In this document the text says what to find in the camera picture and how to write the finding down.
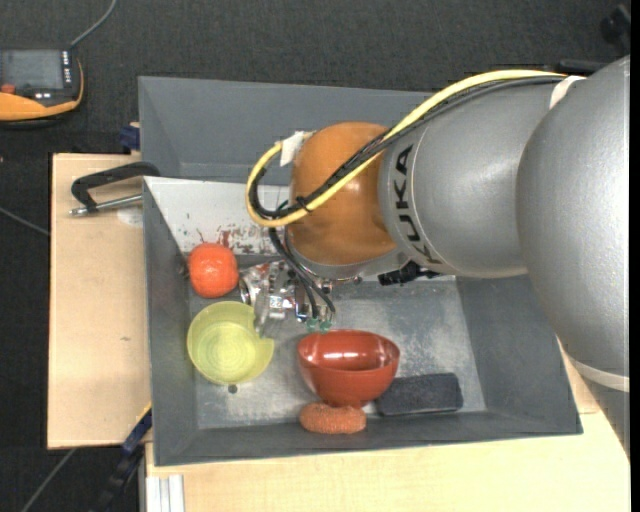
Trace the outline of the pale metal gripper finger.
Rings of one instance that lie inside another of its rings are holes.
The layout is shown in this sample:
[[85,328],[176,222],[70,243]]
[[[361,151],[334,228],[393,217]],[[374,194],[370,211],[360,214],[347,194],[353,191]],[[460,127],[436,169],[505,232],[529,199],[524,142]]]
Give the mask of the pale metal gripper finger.
[[260,337],[268,337],[270,335],[270,297],[257,296],[254,306],[254,329]]

